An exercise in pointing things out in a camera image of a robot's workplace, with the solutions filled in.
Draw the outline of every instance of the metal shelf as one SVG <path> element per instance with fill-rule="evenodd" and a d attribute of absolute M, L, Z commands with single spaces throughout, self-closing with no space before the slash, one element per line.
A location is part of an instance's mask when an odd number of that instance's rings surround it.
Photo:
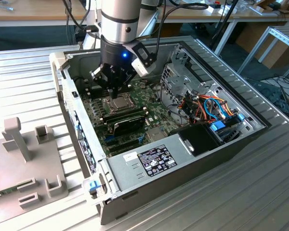
<path fill-rule="evenodd" d="M 275 37 L 275 39 L 273 40 L 273 42 L 269 45 L 269 47 L 266 49 L 266 51 L 263 53 L 263 55 L 259 59 L 260 63 L 265 59 L 265 57 L 268 55 L 268 53 L 274 47 L 274 45 L 277 43 L 278 40 L 284 42 L 285 44 L 287 44 L 289 46 L 289 26 L 275 26 L 275 27 L 269 26 L 265 30 L 263 35 L 260 37 L 260 39 L 258 40 L 256 45 L 254 46 L 254 48 L 251 50 L 250 54 L 244 60 L 241 67 L 238 69 L 237 72 L 239 74 L 250 63 L 250 61 L 255 56 L 257 50 L 262 46 L 262 44 L 265 42 L 265 40 L 267 39 L 267 37 L 269 35 L 273 35 Z"/>

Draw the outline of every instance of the gray plastic part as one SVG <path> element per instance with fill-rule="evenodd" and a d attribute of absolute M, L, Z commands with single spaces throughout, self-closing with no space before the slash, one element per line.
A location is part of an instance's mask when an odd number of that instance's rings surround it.
<path fill-rule="evenodd" d="M 11 135 L 17 145 L 17 147 L 19 148 L 20 152 L 22 153 L 25 162 L 30 161 L 32 159 L 31 153 L 28 150 L 28 147 L 24 141 L 24 138 L 22 137 L 22 135 L 20 134 L 20 130 L 21 130 L 21 123 L 18 117 L 14 117 L 14 118 L 9 118 L 9 119 L 5 119 L 4 120 L 4 131 Z M 6 146 L 6 142 L 5 145 L 3 145 L 5 148 L 9 147 L 8 149 L 6 149 L 6 151 L 10 152 L 12 151 L 10 149 L 10 145 L 13 141 L 10 140 L 8 141 L 8 146 Z"/>
<path fill-rule="evenodd" d="M 5 150 L 6 150 L 7 152 L 10 152 L 10 151 L 13 151 L 13 150 L 18 149 L 15 140 L 2 142 L 2 145 L 4 146 L 4 148 L 5 148 Z"/>
<path fill-rule="evenodd" d="M 7 152 L 2 145 L 6 140 L 0 140 L 0 192 L 5 190 L 9 192 L 0 196 L 0 222 L 68 195 L 57 143 L 53 139 L 53 130 L 48 127 L 47 131 L 48 136 L 52 138 L 41 144 L 37 141 L 34 128 L 31 132 L 22 134 L 22 138 L 32 155 L 32 160 L 27 163 L 24 162 L 23 155 L 18 148 Z M 60 179 L 60 187 L 56 190 L 55 188 L 59 186 L 58 178 Z M 50 182 L 50 186 L 47 187 L 50 188 L 51 197 L 49 197 L 49 191 L 46 190 L 45 179 Z M 17 189 L 11 192 L 8 189 L 12 187 Z M 23 206 L 19 205 L 19 198 L 33 193 L 38 194 L 38 200 L 32 198 L 32 202 L 27 202 Z"/>
<path fill-rule="evenodd" d="M 21 184 L 21 186 L 18 186 L 17 190 L 20 192 L 24 192 L 24 191 L 27 191 L 29 189 L 33 189 L 33 188 L 37 187 L 39 183 L 35 180 L 35 178 L 31 178 L 28 180 L 24 180 L 23 182 L 18 183 L 17 185 L 19 185 L 19 184 Z"/>
<path fill-rule="evenodd" d="M 57 175 L 57 182 L 56 183 L 50 184 L 48 182 L 48 180 L 45 179 L 45 187 L 46 187 L 46 191 L 47 191 L 49 198 L 61 194 L 62 191 L 64 190 L 64 185 L 62 185 L 62 182 L 60 180 L 59 175 Z"/>
<path fill-rule="evenodd" d="M 37 192 L 18 198 L 18 205 L 23 209 L 40 202 L 40 197 Z"/>
<path fill-rule="evenodd" d="M 46 125 L 36 127 L 34 132 L 39 144 L 53 140 L 53 134 Z"/>
<path fill-rule="evenodd" d="M 3 137 L 5 138 L 6 141 L 11 141 L 13 140 L 13 136 L 10 134 L 6 133 L 5 131 L 2 132 Z"/>

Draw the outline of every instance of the blue latch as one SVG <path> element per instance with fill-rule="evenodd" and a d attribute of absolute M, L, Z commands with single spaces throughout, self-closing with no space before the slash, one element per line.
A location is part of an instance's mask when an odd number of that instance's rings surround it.
<path fill-rule="evenodd" d="M 243 120 L 245 119 L 245 116 L 243 116 L 243 114 L 238 114 L 237 117 L 239 117 L 239 119 L 240 119 L 241 121 L 243 121 Z"/>
<path fill-rule="evenodd" d="M 93 191 L 93 190 L 96 190 L 98 188 L 100 188 L 102 185 L 99 181 L 97 180 L 92 180 L 90 183 L 89 183 L 89 191 Z"/>
<path fill-rule="evenodd" d="M 217 130 L 222 129 L 224 127 L 225 127 L 225 124 L 223 124 L 222 121 L 216 121 L 216 122 L 211 124 L 211 128 L 213 129 L 213 131 L 217 131 Z"/>

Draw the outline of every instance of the power supply label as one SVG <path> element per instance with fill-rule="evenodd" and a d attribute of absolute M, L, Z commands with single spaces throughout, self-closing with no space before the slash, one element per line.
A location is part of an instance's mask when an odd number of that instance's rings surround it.
<path fill-rule="evenodd" d="M 138 154 L 138 158 L 150 177 L 177 165 L 164 144 Z"/>

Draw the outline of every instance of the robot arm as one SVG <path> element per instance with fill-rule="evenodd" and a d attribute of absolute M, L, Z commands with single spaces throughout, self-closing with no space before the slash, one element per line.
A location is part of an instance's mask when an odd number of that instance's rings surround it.
<path fill-rule="evenodd" d="M 91 76 L 98 85 L 108 90 L 113 99 L 136 74 L 142 77 L 155 68 L 155 54 L 149 53 L 135 38 L 141 7 L 156 8 L 158 2 L 102 1 L 101 65 L 91 72 Z"/>

